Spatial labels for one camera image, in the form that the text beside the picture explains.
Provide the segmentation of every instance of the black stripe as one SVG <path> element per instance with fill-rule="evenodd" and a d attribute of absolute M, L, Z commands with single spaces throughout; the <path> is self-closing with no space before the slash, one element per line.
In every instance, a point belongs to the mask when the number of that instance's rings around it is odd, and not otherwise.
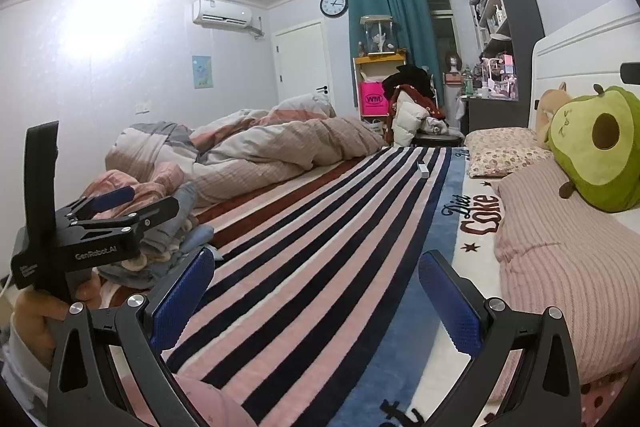
<path fill-rule="evenodd" d="M 298 239 L 299 237 L 302 237 L 306 232 L 308 232 L 308 230 L 311 230 L 314 226 L 316 226 L 316 224 L 318 224 L 320 221 L 322 221 L 323 219 L 328 217 L 331 213 L 333 213 L 336 210 L 336 208 L 340 207 L 346 200 L 351 198 L 358 190 L 360 190 L 370 180 L 372 180 L 375 176 L 377 176 L 387 165 L 389 165 L 389 163 L 391 163 L 401 153 L 402 153 L 402 150 L 399 149 L 399 150 L 395 151 L 394 153 L 390 154 L 387 158 L 385 158 L 384 161 L 380 162 L 380 165 L 378 167 L 373 169 L 369 174 L 367 174 L 357 184 L 353 185 L 353 187 L 351 187 L 347 192 L 345 192 L 342 196 L 340 196 L 340 198 L 338 198 L 337 201 L 332 203 L 327 209 L 325 209 L 320 214 L 318 214 L 318 216 L 316 216 L 314 219 L 312 219 L 308 223 L 305 223 L 299 229 L 294 230 L 291 234 L 289 234 L 289 237 L 292 237 L 293 235 L 296 235 L 296 239 Z M 379 158 L 379 155 L 380 155 L 380 153 L 378 153 L 373 158 Z M 373 160 L 370 161 L 370 162 L 367 162 L 367 164 L 365 166 L 363 166 L 362 168 L 357 169 L 353 174 L 351 174 L 350 176 L 348 176 L 344 180 L 342 180 L 342 181 L 338 182 L 337 184 L 335 184 L 334 187 L 330 188 L 329 190 L 324 191 L 319 196 L 316 196 L 313 200 L 309 201 L 308 203 L 305 203 L 298 210 L 296 210 L 296 211 L 292 212 L 291 214 L 288 214 L 287 216 L 283 217 L 279 222 L 275 223 L 274 225 L 271 225 L 267 230 L 264 230 L 263 232 L 260 232 L 259 234 L 255 235 L 251 239 L 249 239 L 249 240 L 245 241 L 244 243 L 242 243 L 241 245 L 238 245 L 237 247 L 235 247 L 233 250 L 231 250 L 230 252 L 228 252 L 225 255 L 225 261 L 229 261 L 230 259 L 233 259 L 234 257 L 237 257 L 241 253 L 244 253 L 246 250 L 249 250 L 249 248 L 254 247 L 255 245 L 257 245 L 261 241 L 264 241 L 265 239 L 270 237 L 270 235 L 272 235 L 273 233 L 279 232 L 283 227 L 287 226 L 289 223 L 292 223 L 295 219 L 298 219 L 300 216 L 305 214 L 305 212 L 308 212 L 310 209 L 312 209 L 320 201 L 322 201 L 325 198 L 329 197 L 331 194 L 334 194 L 334 192 L 336 192 L 340 188 L 344 187 L 347 183 L 352 181 L 354 179 L 354 177 L 358 176 L 359 174 L 361 174 L 361 172 L 363 172 L 365 169 L 367 169 L 369 167 L 369 165 L 372 164 L 372 162 L 373 162 Z M 259 255 L 256 259 L 252 260 L 250 263 L 248 263 L 245 266 L 239 268 L 235 272 L 229 274 L 227 277 L 225 277 L 219 283 L 216 283 L 213 286 L 211 286 L 211 288 L 207 289 L 207 291 L 202 296 L 202 299 L 200 300 L 200 302 L 199 302 L 196 310 L 194 311 L 194 313 L 199 312 L 201 309 L 204 308 L 204 306 L 206 306 L 210 302 L 213 302 L 215 299 L 220 297 L 223 293 L 228 291 L 230 288 L 233 288 L 233 286 L 238 284 L 238 282 L 240 282 L 242 279 L 244 279 L 244 277 L 246 277 L 248 274 L 252 273 L 258 267 L 262 266 L 264 263 L 266 263 L 268 260 L 270 260 L 270 258 L 271 257 L 267 257 L 266 256 L 266 253 L 263 253 L 263 254 Z"/>
<path fill-rule="evenodd" d="M 426 152 L 426 150 L 422 151 L 416 158 L 416 161 L 421 162 Z M 435 163 L 435 156 L 432 156 L 431 162 Z M 373 230 L 386 213 L 388 213 L 388 209 L 398 199 L 399 193 L 414 174 L 415 171 L 409 169 L 404 177 L 402 177 L 396 186 L 386 195 L 380 206 L 373 212 L 369 219 L 367 219 L 367 222 L 354 232 L 343 247 L 310 279 L 305 287 L 289 302 L 284 304 L 284 306 L 258 328 L 257 331 L 229 353 L 202 380 L 210 383 L 214 387 L 222 389 L 238 371 L 271 344 L 271 342 L 311 304 L 322 291 L 322 288 L 329 284 L 347 261 L 350 260 L 359 245 L 366 239 L 367 235 L 369 235 L 370 231 Z M 310 247 L 314 251 L 318 251 L 321 246 L 316 245 L 316 241 L 317 240 L 314 240 L 310 244 Z"/>
<path fill-rule="evenodd" d="M 433 170 L 439 153 L 440 149 L 434 150 L 428 164 L 430 171 Z M 409 174 L 410 177 L 414 176 L 415 171 L 411 171 Z M 382 267 L 385 262 L 391 249 L 396 244 L 404 228 L 404 224 L 414 211 L 415 204 L 427 182 L 427 179 L 417 181 L 415 187 L 412 188 L 411 193 L 402 204 L 398 215 L 394 218 L 385 235 L 380 239 L 371 256 L 367 259 L 356 277 L 354 277 L 348 288 L 338 297 L 329 311 L 327 311 L 322 319 L 309 331 L 295 349 L 287 355 L 283 362 L 244 401 L 242 406 L 256 423 L 260 423 L 261 420 L 268 415 L 269 411 L 282 399 L 285 393 L 300 379 L 320 352 L 332 340 L 338 329 L 350 316 L 351 312 L 353 312 L 356 304 L 360 301 L 380 270 L 380 267 Z M 380 213 L 376 210 L 375 214 L 377 215 L 375 218 L 372 217 L 372 219 L 362 227 L 364 232 L 362 237 L 366 237 L 366 235 L 375 228 L 388 210 L 388 207 L 381 210 Z M 384 325 L 378 324 L 378 326 L 382 326 L 380 329 L 384 331 L 386 327 L 388 327 L 388 323 Z"/>
<path fill-rule="evenodd" d="M 414 150 L 412 149 L 405 150 L 402 153 L 403 156 L 401 160 L 397 163 L 397 167 L 400 168 L 402 165 L 404 165 L 404 163 L 407 162 L 408 158 L 413 153 Z M 365 179 L 363 179 L 361 182 L 358 182 L 344 195 L 327 206 L 327 208 L 319 213 L 318 216 L 316 216 L 314 219 L 307 221 L 298 229 L 293 230 L 291 233 L 286 235 L 286 237 L 278 241 L 275 245 L 265 250 L 256 259 L 242 266 L 236 272 L 223 279 L 220 283 L 218 283 L 218 285 L 225 286 L 226 291 L 228 288 L 232 287 L 232 285 L 228 285 L 227 279 L 232 278 L 235 279 L 236 282 L 238 282 L 239 280 L 244 279 L 244 277 L 250 275 L 254 270 L 259 268 L 263 264 L 276 257 L 285 248 L 292 245 L 296 240 L 305 235 L 305 233 L 307 233 L 309 230 L 312 230 L 324 219 L 333 214 L 334 211 L 340 208 L 340 206 L 344 204 L 345 201 L 348 201 L 354 193 L 360 190 L 360 184 L 367 183 L 368 178 L 369 176 L 366 176 Z M 180 344 L 180 346 L 178 346 L 174 350 L 174 352 L 172 352 L 172 354 L 169 356 L 169 359 L 167 360 L 167 366 L 169 367 L 169 369 L 171 369 L 171 371 L 173 371 L 174 373 L 177 373 L 189 358 L 195 355 L 195 353 L 197 353 L 207 344 L 209 344 L 210 341 L 219 336 L 220 333 L 225 331 L 226 328 L 228 328 L 231 324 L 238 320 L 238 318 L 249 312 L 251 308 L 253 308 L 267 295 L 274 291 L 274 289 L 276 289 L 287 277 L 289 277 L 293 272 L 295 272 L 295 270 L 306 263 L 306 261 L 308 261 L 308 259 L 313 256 L 316 251 L 318 251 L 319 246 L 324 245 L 324 243 L 327 243 L 329 240 L 331 240 L 331 238 L 334 237 L 336 233 L 340 232 L 340 230 L 351 219 L 353 219 L 353 217 L 355 217 L 364 208 L 364 206 L 366 206 L 367 203 L 369 203 L 370 199 L 375 196 L 375 194 L 383 187 L 383 185 L 387 181 L 388 180 L 383 177 L 380 181 L 376 182 L 372 187 L 369 188 L 369 190 L 366 192 L 366 194 L 363 195 L 363 197 L 354 202 L 353 206 L 347 212 L 345 212 L 345 214 L 341 218 L 337 219 L 335 222 L 329 225 L 327 229 L 319 235 L 319 237 L 312 245 L 307 245 L 307 247 L 303 248 L 300 253 L 293 256 L 292 259 L 289 259 L 289 261 L 283 264 L 266 279 L 261 281 L 255 288 L 252 288 L 241 299 L 238 299 L 238 301 L 234 302 L 231 306 L 229 306 L 229 308 L 220 312 L 216 317 L 211 319 L 206 325 L 201 327 L 182 344 Z"/>
<path fill-rule="evenodd" d="M 326 427 L 362 377 L 396 314 L 402 296 L 404 296 L 406 287 L 415 271 L 424 241 L 433 222 L 433 214 L 444 188 L 450 160 L 451 149 L 448 148 L 442 169 L 433 186 L 414 237 L 409 243 L 407 252 L 402 258 L 391 284 L 371 314 L 369 322 L 337 370 L 292 427 Z"/>

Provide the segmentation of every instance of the clock face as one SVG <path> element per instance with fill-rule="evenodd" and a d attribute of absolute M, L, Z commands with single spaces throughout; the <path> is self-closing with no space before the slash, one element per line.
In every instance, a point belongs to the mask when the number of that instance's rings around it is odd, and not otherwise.
<path fill-rule="evenodd" d="M 320 9 L 327 17 L 339 17 L 343 15 L 349 7 L 348 0 L 321 0 Z"/>

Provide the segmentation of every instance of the bed headboard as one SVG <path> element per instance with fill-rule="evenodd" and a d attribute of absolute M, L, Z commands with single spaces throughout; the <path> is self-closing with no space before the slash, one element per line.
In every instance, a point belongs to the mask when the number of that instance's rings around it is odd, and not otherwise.
<path fill-rule="evenodd" d="M 623 86 L 640 98 L 640 85 L 622 82 L 620 66 L 625 62 L 640 62 L 640 9 L 635 0 L 613 0 L 539 40 L 533 49 L 529 126 L 536 125 L 536 100 L 562 82 L 574 98 L 595 94 L 593 84 Z"/>

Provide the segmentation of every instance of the metal screw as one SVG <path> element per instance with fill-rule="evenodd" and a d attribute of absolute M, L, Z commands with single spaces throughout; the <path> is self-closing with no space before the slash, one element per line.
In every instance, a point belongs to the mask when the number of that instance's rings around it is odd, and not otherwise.
<path fill-rule="evenodd" d="M 489 308 L 491 308 L 494 312 L 503 312 L 506 308 L 506 305 L 501 299 L 491 299 L 489 301 Z"/>
<path fill-rule="evenodd" d="M 82 302 L 76 302 L 71 304 L 69 313 L 71 313 L 72 315 L 78 315 L 82 310 L 84 310 L 84 304 L 82 304 Z"/>
<path fill-rule="evenodd" d="M 139 293 L 136 293 L 135 295 L 132 295 L 127 299 L 127 304 L 132 308 L 137 308 L 144 301 L 145 301 L 145 298 Z"/>
<path fill-rule="evenodd" d="M 562 318 L 562 312 L 556 307 L 549 308 L 549 315 L 551 315 L 554 319 Z"/>

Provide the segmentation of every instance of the beige plush toy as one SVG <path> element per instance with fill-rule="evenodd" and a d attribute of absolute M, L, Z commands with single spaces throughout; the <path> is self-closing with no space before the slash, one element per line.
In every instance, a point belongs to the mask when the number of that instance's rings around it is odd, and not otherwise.
<path fill-rule="evenodd" d="M 571 96 L 566 92 L 565 82 L 560 84 L 558 89 L 547 89 L 540 97 L 536 114 L 536 141 L 542 149 L 550 150 L 546 140 L 551 121 L 558 109 L 571 100 Z"/>

